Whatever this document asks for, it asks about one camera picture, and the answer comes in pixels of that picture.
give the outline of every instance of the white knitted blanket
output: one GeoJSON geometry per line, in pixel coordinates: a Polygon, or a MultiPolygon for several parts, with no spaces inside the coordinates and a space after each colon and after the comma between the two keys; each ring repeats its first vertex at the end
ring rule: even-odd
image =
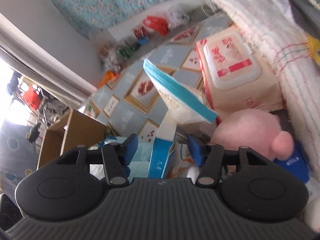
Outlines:
{"type": "Polygon", "coordinates": [[[320,74],[308,54],[306,34],[277,0],[212,1],[272,65],[297,139],[320,180],[320,74]]]}

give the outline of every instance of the red basket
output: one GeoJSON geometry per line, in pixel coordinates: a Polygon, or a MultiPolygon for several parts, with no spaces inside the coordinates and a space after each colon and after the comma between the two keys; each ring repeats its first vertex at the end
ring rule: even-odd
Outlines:
{"type": "Polygon", "coordinates": [[[28,103],[32,110],[37,110],[41,104],[41,99],[32,86],[29,87],[29,90],[22,95],[22,98],[28,103]]]}

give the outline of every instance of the snack package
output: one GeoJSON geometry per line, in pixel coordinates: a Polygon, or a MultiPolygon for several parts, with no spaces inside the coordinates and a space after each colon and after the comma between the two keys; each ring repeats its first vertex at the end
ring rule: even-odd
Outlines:
{"type": "Polygon", "coordinates": [[[210,106],[221,120],[230,114],[258,108],[283,108],[281,89],[268,62],[253,53],[233,26],[196,44],[210,106]]]}
{"type": "Polygon", "coordinates": [[[189,90],[172,76],[164,73],[148,59],[143,69],[158,90],[177,125],[188,133],[199,129],[202,123],[211,124],[218,114],[203,104],[196,90],[189,90]]]}

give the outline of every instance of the tissue box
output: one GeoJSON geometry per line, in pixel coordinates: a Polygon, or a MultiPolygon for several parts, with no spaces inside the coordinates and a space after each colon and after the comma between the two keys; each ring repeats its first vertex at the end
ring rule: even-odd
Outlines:
{"type": "Polygon", "coordinates": [[[148,178],[165,178],[175,154],[177,123],[168,111],[156,134],[149,165],[148,178]]]}

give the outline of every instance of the pink plush toy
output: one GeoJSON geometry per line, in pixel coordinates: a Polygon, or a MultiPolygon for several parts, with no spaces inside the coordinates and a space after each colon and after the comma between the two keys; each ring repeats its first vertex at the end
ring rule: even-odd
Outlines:
{"type": "Polygon", "coordinates": [[[291,134],[281,130],[279,118],[257,109],[245,109],[230,115],[217,127],[211,142],[226,150],[249,146],[271,161],[288,159],[294,147],[291,134]]]}

